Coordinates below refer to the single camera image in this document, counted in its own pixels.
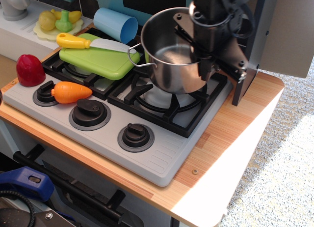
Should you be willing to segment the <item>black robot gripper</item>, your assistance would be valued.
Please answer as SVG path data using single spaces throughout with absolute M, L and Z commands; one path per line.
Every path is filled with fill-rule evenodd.
M 175 32 L 190 44 L 190 55 L 198 61 L 201 80 L 208 81 L 222 69 L 237 83 L 247 76 L 248 60 L 229 30 L 231 16 L 214 25 L 200 23 L 199 12 L 190 15 L 178 12 L 173 16 Z

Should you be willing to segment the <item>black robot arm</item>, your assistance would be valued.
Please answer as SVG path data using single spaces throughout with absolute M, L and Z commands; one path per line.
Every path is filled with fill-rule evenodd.
M 249 0 L 193 0 L 187 13 L 173 16 L 175 32 L 190 45 L 190 55 L 199 63 L 199 75 L 208 81 L 223 69 L 241 83 L 247 75 L 248 59 L 238 40 L 255 31 Z

